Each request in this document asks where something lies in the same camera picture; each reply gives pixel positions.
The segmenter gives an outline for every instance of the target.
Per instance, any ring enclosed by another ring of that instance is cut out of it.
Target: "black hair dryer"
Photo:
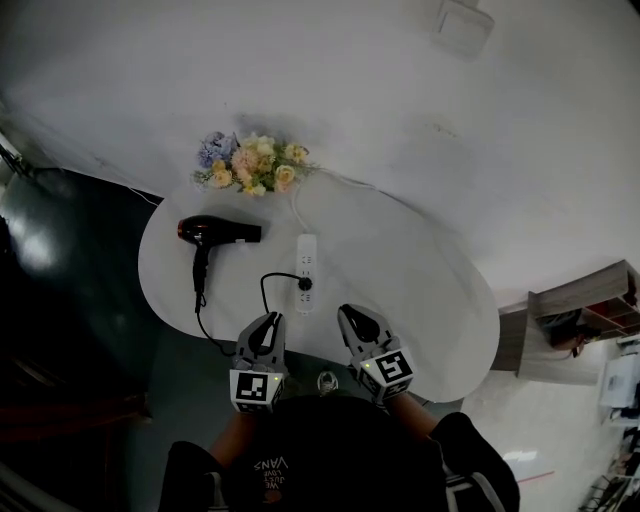
[[[240,224],[213,215],[195,215],[178,223],[178,237],[196,246],[193,258],[193,287],[196,292],[196,313],[206,305],[204,281],[209,265],[209,251],[222,244],[241,242],[257,243],[262,238],[262,228]]]

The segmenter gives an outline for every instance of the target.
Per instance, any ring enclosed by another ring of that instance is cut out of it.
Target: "floor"
[[[231,413],[229,361],[205,340],[165,325],[142,295],[137,248],[153,210],[126,188],[60,171],[14,178],[0,199],[25,271],[64,296],[86,319],[93,341],[149,390],[153,421],[131,427],[125,442],[123,489],[131,512],[156,509],[174,441],[208,446]],[[287,365],[299,393],[312,392],[327,366],[293,353]],[[344,368],[328,366],[343,388],[361,393]],[[575,510],[590,481],[606,469],[620,433],[601,425],[597,395],[597,387],[492,372],[462,404],[501,454],[524,452],[520,458],[532,459],[536,452],[535,469],[554,471],[522,484],[523,511]],[[443,415],[461,404],[428,407]]]

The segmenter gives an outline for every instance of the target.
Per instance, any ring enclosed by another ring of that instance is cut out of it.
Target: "desk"
[[[261,225],[261,243],[211,252],[203,324],[214,338],[237,340],[264,314],[260,277],[295,272],[302,228],[289,200],[178,188],[156,209],[140,243],[140,284],[151,308],[176,329],[204,337],[194,314],[195,247],[178,238],[178,221],[209,214]],[[383,314],[409,346],[418,368],[414,393],[447,402],[473,391],[496,354],[498,310],[487,283],[454,244],[392,198],[324,173],[307,179],[297,205],[318,238],[318,299],[303,317],[293,305],[293,280],[265,281],[269,308],[287,320],[287,349],[348,364],[336,315],[352,302]]]

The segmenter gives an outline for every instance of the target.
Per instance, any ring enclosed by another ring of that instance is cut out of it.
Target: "black cable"
[[[267,297],[264,294],[264,280],[267,277],[272,277],[272,276],[290,277],[291,279],[295,279],[296,281],[300,281],[301,279],[304,279],[294,274],[287,274],[286,272],[271,272],[269,274],[263,275],[260,278],[260,291],[262,292],[262,302],[264,303],[264,309],[267,313],[270,313],[270,311],[269,311],[269,306],[267,306]]]
[[[223,346],[220,344],[220,342],[219,342],[219,341],[217,341],[217,340],[214,340],[211,336],[209,336],[209,333],[208,333],[207,331],[205,331],[205,330],[204,330],[204,326],[202,325],[202,320],[200,320],[200,312],[199,312],[199,311],[196,313],[196,316],[198,317],[198,324],[200,325],[200,329],[202,329],[202,332],[204,333],[204,335],[205,335],[207,338],[209,338],[209,341],[211,341],[211,343],[213,343],[216,347],[218,347],[218,348],[220,349],[220,353],[221,353],[223,356],[225,356],[225,357],[232,357],[232,356],[235,356],[235,355],[236,355],[235,351],[233,351],[231,354],[227,354],[227,353],[224,351],[224,348],[223,348]]]

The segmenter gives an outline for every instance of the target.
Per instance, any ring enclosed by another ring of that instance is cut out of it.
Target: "power strip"
[[[298,254],[296,257],[296,275],[311,279],[310,290],[303,291],[297,285],[294,288],[296,310],[304,316],[313,311],[318,295],[318,275],[316,272],[318,242],[316,235],[300,235],[298,237]]]

